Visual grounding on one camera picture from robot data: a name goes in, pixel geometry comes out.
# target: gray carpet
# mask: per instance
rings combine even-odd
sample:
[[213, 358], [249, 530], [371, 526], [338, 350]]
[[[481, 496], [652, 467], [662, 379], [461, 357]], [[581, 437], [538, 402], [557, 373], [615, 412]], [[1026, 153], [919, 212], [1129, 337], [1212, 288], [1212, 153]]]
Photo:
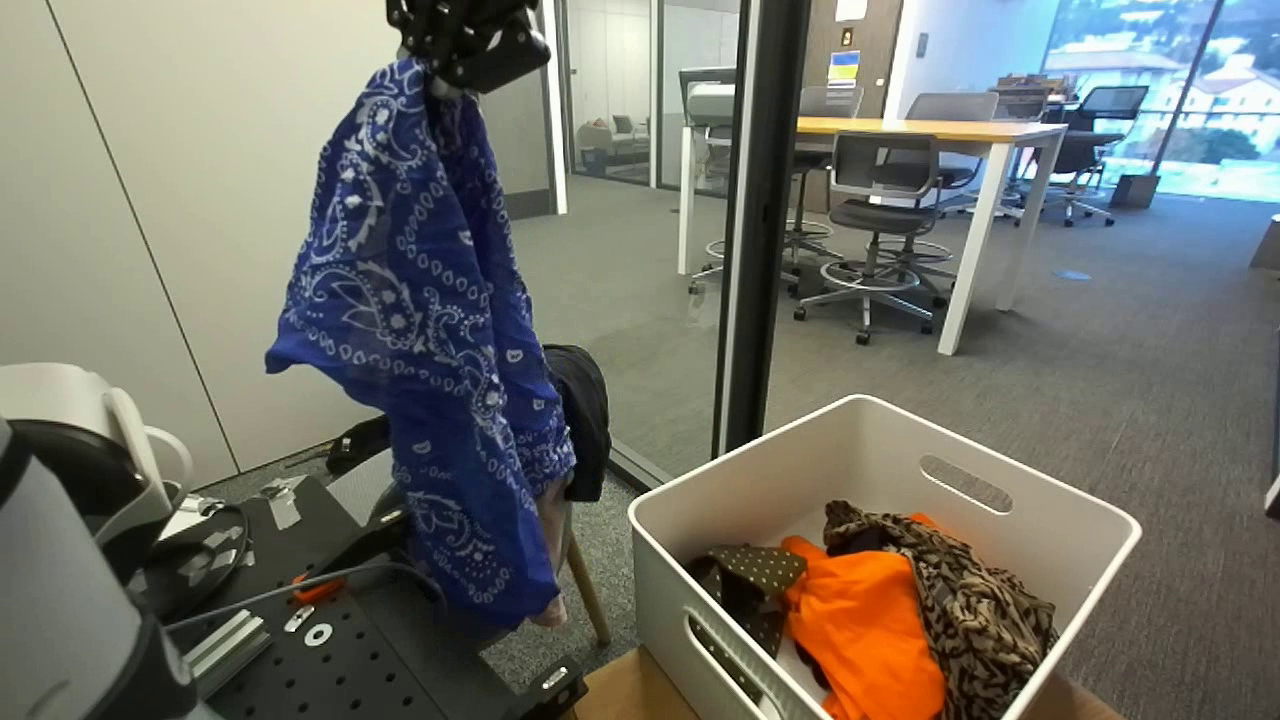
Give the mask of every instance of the gray carpet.
[[[963, 357], [883, 318], [852, 345], [852, 306], [807, 323], [781, 302], [769, 421], [878, 390], [1027, 461], [1145, 524], [1145, 545], [1069, 669], [1129, 715], [1280, 715], [1280, 524], [1274, 472], [1280, 280], [1248, 272], [1274, 207], [1162, 198], [1117, 228], [1052, 228], [1026, 262], [1012, 317], [982, 312]], [[615, 433], [685, 472], [710, 455], [717, 293], [671, 277], [671, 196], [578, 180], [569, 221], [515, 224], [547, 340], [601, 350]], [[626, 488], [581, 513], [606, 605], [634, 641]], [[585, 650], [589, 625], [495, 647], [514, 681]]]

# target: blue bandana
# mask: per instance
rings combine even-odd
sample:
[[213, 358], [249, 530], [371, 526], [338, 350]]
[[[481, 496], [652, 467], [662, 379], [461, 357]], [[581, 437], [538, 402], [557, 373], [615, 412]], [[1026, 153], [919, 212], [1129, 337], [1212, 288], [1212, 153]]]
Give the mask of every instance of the blue bandana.
[[571, 440], [472, 96], [401, 54], [321, 153], [268, 373], [314, 365], [390, 415], [416, 558], [444, 605], [491, 625], [547, 608], [538, 496]]

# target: desk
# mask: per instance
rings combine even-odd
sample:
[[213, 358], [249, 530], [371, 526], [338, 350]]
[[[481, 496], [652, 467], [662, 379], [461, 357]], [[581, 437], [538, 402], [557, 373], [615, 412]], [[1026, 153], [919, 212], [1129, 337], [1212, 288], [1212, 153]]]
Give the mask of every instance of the desk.
[[[975, 272], [991, 237], [991, 221], [999, 207], [999, 192], [1003, 192], [1003, 174], [1012, 172], [1012, 159], [1021, 149], [1039, 149], [1046, 163], [1036, 163], [1036, 185], [1033, 196], [1026, 203], [1026, 224], [1021, 224], [1021, 251], [1018, 262], [1003, 272], [1003, 280], [998, 280], [998, 306], [1012, 306], [1012, 284], [1021, 272], [1021, 257], [1026, 247], [1036, 241], [1039, 233], [1039, 207], [1046, 207], [1046, 192], [1047, 192], [1047, 174], [1066, 140], [1066, 123], [971, 123], [971, 120], [829, 120], [829, 116], [800, 116], [800, 135], [847, 135], [847, 132], [900, 132], [900, 135], [937, 135], [949, 149], [971, 149], [983, 153], [983, 180], [982, 180], [982, 196], [971, 207], [971, 224], [963, 237], [963, 251], [959, 251], [959, 269], [956, 269], [956, 288], [953, 288], [953, 302], [949, 302], [949, 318], [943, 331], [937, 340], [942, 357], [956, 357], [959, 350], [959, 337], [963, 337], [963, 318], [967, 318], [967, 302], [971, 302], [971, 288], [975, 288]], [[679, 257], [677, 269], [679, 277], [692, 269], [688, 262], [688, 247], [692, 247], [692, 157], [685, 157], [685, 180], [679, 180]]]

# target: white plastic bin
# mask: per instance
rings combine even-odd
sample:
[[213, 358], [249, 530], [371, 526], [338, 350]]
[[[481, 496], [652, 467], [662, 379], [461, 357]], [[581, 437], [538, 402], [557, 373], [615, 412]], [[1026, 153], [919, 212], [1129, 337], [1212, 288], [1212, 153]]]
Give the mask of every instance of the white plastic bin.
[[1018, 694], [1026, 715], [1142, 539], [1142, 524], [1089, 491], [874, 395], [836, 399], [634, 503], [641, 644], [710, 720], [813, 720], [803, 662], [763, 656], [685, 571], [705, 548], [819, 545], [825, 503], [929, 513], [975, 558], [1055, 605], [1059, 641]]

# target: box handle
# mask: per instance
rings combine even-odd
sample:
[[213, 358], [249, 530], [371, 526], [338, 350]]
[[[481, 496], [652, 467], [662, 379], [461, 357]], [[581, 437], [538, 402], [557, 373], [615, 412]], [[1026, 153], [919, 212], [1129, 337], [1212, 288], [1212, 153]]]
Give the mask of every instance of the box handle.
[[761, 720], [783, 720], [783, 707], [763, 693], [763, 685], [717, 641], [717, 633], [685, 608], [688, 644], [717, 669], [734, 694]]
[[991, 514], [1009, 514], [1012, 513], [1012, 496], [1003, 488], [998, 488], [991, 479], [971, 474], [967, 467], [956, 467], [942, 455], [919, 455], [919, 474], [931, 483], [943, 483], [949, 491], [982, 503]]

